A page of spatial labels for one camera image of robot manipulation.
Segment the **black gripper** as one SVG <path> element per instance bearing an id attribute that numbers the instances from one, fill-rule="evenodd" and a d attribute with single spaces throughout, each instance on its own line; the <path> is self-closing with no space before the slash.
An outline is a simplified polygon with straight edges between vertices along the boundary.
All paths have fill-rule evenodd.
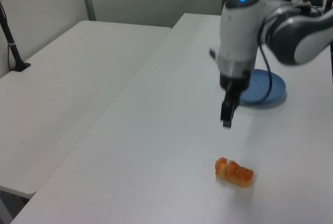
<path id="1" fill-rule="evenodd" d="M 232 101 L 232 105 L 229 102 L 224 101 L 221 107 L 221 121 L 224 127 L 231 128 L 232 118 L 236 109 L 239 107 L 240 96 L 250 84 L 251 74 L 246 72 L 241 78 L 228 77 L 220 74 L 220 86 L 225 90 L 225 98 Z"/>

